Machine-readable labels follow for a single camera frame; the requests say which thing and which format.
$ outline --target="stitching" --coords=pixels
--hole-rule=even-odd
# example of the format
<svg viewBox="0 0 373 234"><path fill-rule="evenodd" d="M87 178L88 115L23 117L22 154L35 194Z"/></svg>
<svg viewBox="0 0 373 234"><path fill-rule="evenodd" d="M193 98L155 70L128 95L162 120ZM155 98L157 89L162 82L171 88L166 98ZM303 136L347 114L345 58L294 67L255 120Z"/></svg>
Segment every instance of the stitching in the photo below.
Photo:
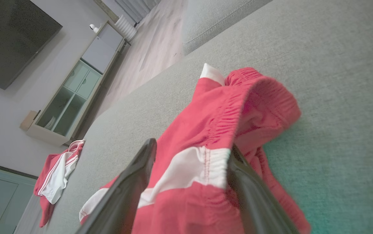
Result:
<svg viewBox="0 0 373 234"><path fill-rule="evenodd" d="M205 32L203 32L202 34L192 38L189 42L187 43L182 43L184 46L198 40L199 38L203 37L203 35L207 34L207 33L210 33L211 31L213 31L214 29L216 29L219 25L221 25L221 23L229 18L231 18L232 16L236 15L238 12L240 12L241 10L243 10L246 6L250 5L251 3L255 2L255 0L251 0L249 2L246 2L244 3L243 5L237 7L236 9L232 10L230 13L227 14L227 16L225 18L222 18L220 19L219 21L215 22L214 24L212 24L211 26L209 26Z"/></svg>

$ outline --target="cabinet drawer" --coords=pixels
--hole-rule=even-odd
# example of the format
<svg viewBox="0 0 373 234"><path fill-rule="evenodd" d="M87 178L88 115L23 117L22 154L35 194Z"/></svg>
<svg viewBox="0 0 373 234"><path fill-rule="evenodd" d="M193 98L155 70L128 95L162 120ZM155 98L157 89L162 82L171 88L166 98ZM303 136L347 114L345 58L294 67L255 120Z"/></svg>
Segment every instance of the cabinet drawer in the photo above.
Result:
<svg viewBox="0 0 373 234"><path fill-rule="evenodd" d="M82 96L83 98L88 99L88 97L94 89L94 86L97 84L97 81L100 78L100 76L101 75L95 71L89 71L88 75L82 81L81 86L77 91L77 94Z"/></svg>
<svg viewBox="0 0 373 234"><path fill-rule="evenodd" d="M76 67L69 75L64 86L75 92L78 86L81 84L82 80L84 80L88 71L88 68L85 67L81 61L78 61Z"/></svg>

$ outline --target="folded clothing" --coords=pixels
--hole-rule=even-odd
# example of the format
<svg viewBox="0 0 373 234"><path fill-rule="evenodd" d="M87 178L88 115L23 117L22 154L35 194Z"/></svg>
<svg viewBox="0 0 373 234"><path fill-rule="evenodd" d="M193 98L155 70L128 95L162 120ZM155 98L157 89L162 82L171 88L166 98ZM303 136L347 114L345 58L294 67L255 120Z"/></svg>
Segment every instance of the folded clothing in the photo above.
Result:
<svg viewBox="0 0 373 234"><path fill-rule="evenodd" d="M39 227L42 228L51 218L55 203L61 197L68 177L77 165L84 143L85 140L77 140L62 154L48 155L33 190L33 194L41 197L42 218Z"/></svg>
<svg viewBox="0 0 373 234"><path fill-rule="evenodd" d="M301 234L311 227L295 201L274 178L262 145L300 117L293 95L253 68L227 78L208 64L191 103L157 140L148 188L133 224L137 233L244 233L227 161L235 143ZM82 207L83 223L114 181Z"/></svg>

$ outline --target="black tv screen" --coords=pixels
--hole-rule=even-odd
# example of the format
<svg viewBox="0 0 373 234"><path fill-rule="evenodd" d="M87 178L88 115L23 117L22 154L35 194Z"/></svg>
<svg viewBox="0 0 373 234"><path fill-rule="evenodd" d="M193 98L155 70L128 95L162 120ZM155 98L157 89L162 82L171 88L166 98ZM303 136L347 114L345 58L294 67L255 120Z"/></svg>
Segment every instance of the black tv screen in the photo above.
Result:
<svg viewBox="0 0 373 234"><path fill-rule="evenodd" d="M61 28L29 0L0 0L0 88L6 89Z"/></svg>

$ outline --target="gray upholstery fabric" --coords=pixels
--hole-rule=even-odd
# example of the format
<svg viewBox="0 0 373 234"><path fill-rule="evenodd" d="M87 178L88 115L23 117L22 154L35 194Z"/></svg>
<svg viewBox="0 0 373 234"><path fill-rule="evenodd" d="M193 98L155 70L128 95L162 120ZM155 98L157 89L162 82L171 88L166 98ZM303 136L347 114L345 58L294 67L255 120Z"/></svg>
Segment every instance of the gray upholstery fabric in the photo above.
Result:
<svg viewBox="0 0 373 234"><path fill-rule="evenodd" d="M271 0L188 0L182 26L185 55Z"/></svg>
<svg viewBox="0 0 373 234"><path fill-rule="evenodd" d="M314 234L373 233L373 1L274 0L113 105L90 127L49 234L78 211L191 100L204 62L254 67L296 97L299 121L265 151Z"/></svg>

